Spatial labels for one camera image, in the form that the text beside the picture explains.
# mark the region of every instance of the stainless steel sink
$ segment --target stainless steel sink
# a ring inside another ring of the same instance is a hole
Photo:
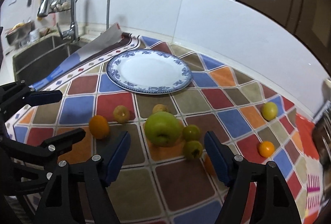
[[[86,45],[78,41],[71,44],[57,36],[50,36],[13,57],[16,80],[32,85],[46,78],[67,57]]]

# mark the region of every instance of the dish rack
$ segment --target dish rack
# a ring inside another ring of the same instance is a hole
[[[48,13],[71,10],[71,0],[51,0]]]

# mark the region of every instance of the kitchen faucet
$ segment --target kitchen faucet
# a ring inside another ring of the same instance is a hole
[[[38,17],[46,17],[49,13],[49,8],[51,5],[51,0],[43,0],[39,10],[38,10]],[[71,22],[70,22],[70,29],[66,30],[66,31],[61,31],[59,24],[56,24],[58,30],[59,30],[59,34],[60,37],[62,39],[67,38],[67,37],[71,37],[71,41],[77,42],[79,40],[78,37],[78,25],[77,25],[77,21],[76,21],[76,2],[75,0],[71,0]]]

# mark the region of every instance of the screw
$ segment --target screw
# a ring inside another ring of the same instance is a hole
[[[277,164],[274,161],[268,161],[270,167],[276,167]]]
[[[236,155],[236,156],[234,156],[234,159],[236,160],[236,161],[243,161],[243,156],[241,156],[241,155]]]
[[[93,161],[98,161],[98,160],[100,160],[101,159],[101,156],[100,155],[94,155],[93,157],[92,157],[92,160]]]
[[[55,146],[54,145],[49,145],[48,150],[49,151],[55,151]]]
[[[59,166],[60,167],[63,167],[63,166],[66,166],[67,165],[67,162],[66,161],[60,161],[59,162]]]

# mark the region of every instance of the white plate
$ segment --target white plate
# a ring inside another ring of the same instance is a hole
[[[132,50],[115,56],[106,68],[109,78],[123,89],[165,94],[185,88],[192,79],[187,64],[162,51]]]

